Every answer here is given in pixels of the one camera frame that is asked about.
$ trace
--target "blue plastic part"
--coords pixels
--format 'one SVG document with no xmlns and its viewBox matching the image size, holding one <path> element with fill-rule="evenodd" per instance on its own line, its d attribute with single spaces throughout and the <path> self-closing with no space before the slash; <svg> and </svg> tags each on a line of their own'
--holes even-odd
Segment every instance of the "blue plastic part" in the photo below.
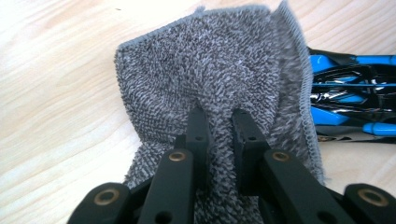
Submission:
<svg viewBox="0 0 396 224">
<path fill-rule="evenodd" d="M 336 114 L 327 110 L 322 110 L 311 106 L 311 113 L 315 125 L 340 125 L 349 120 L 349 117 Z"/>
<path fill-rule="evenodd" d="M 314 73 L 338 66 L 325 55 L 311 55 L 311 64 Z M 361 55 L 356 57 L 360 64 L 380 63 L 396 65 L 396 55 Z"/>
<path fill-rule="evenodd" d="M 350 82 L 350 81 L 355 80 L 356 78 L 358 78 L 358 77 L 340 77 L 340 78 L 337 78 L 336 80 L 339 80 L 342 82 Z"/>
<path fill-rule="evenodd" d="M 366 123 L 363 126 L 364 133 L 370 133 L 376 136 L 396 137 L 396 124 L 389 123 Z"/>
<path fill-rule="evenodd" d="M 356 57 L 358 63 L 382 63 L 382 64 L 392 64 L 396 65 L 396 55 L 362 55 Z"/>
<path fill-rule="evenodd" d="M 349 95 L 346 97 L 337 97 L 334 100 L 338 100 L 339 103 L 362 103 L 364 98 L 359 95 Z"/>
</svg>

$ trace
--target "fabric texture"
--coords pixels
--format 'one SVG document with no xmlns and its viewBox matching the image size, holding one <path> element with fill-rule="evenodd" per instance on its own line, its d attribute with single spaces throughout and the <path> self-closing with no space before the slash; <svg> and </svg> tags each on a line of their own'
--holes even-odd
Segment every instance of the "fabric texture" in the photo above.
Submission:
<svg viewBox="0 0 396 224">
<path fill-rule="evenodd" d="M 310 114 L 312 70 L 301 30 L 287 3 L 210 11 L 119 46 L 120 92 L 142 146 L 125 184 L 155 174 L 161 155 L 186 132 L 188 113 L 207 114 L 210 191 L 197 191 L 195 223 L 262 223 L 257 198 L 235 188 L 231 116 L 245 109 L 272 148 L 297 155 L 323 183 L 318 141 Z"/>
</svg>

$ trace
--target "wooden table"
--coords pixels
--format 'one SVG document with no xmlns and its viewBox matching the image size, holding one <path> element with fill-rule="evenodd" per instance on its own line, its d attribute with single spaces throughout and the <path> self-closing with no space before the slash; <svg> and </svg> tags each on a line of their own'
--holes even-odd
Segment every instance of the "wooden table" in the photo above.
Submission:
<svg viewBox="0 0 396 224">
<path fill-rule="evenodd" d="M 0 223 L 65 223 L 89 190 L 122 181 L 140 143 L 120 98 L 118 44 L 198 6 L 255 2 L 1 1 Z M 396 53 L 396 1 L 290 5 L 312 48 Z M 396 195 L 395 145 L 321 149 L 330 188 L 366 182 Z"/>
</svg>

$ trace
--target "screw hole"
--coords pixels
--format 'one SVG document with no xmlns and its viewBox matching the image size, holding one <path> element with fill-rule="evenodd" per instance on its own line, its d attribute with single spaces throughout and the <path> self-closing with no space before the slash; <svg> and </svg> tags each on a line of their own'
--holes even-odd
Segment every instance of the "screw hole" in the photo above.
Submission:
<svg viewBox="0 0 396 224">
<path fill-rule="evenodd" d="M 337 223 L 337 218 L 335 218 L 335 216 L 333 216 L 331 213 L 328 212 L 324 212 L 324 211 L 318 212 L 318 218 L 320 219 L 320 221 L 326 224 Z"/>
<path fill-rule="evenodd" d="M 170 212 L 160 212 L 155 216 L 155 223 L 168 224 L 172 221 L 172 214 Z"/>
<path fill-rule="evenodd" d="M 104 189 L 96 194 L 93 201 L 97 205 L 108 205 L 115 202 L 120 196 L 120 192 L 116 189 Z"/>
<path fill-rule="evenodd" d="M 288 161 L 290 157 L 284 152 L 274 152 L 273 158 L 277 161 Z"/>
<path fill-rule="evenodd" d="M 389 204 L 388 199 L 384 195 L 372 189 L 360 189 L 358 194 L 367 203 L 378 207 L 385 207 Z"/>
<path fill-rule="evenodd" d="M 174 152 L 169 155 L 169 160 L 171 161 L 183 161 L 184 159 L 186 159 L 186 154 L 182 152 Z"/>
</svg>

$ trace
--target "light wood surface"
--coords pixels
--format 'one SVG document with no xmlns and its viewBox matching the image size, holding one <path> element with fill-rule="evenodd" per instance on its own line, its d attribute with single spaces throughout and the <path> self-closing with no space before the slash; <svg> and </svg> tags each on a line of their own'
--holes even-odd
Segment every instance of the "light wood surface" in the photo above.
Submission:
<svg viewBox="0 0 396 224">
<path fill-rule="evenodd" d="M 206 9 L 279 1 L 0 2 L 0 223 L 65 223 L 121 182 L 140 145 L 120 98 L 118 44 Z M 396 54 L 396 1 L 290 1 L 312 48 Z M 322 144 L 330 188 L 396 195 L 396 146 Z"/>
</svg>

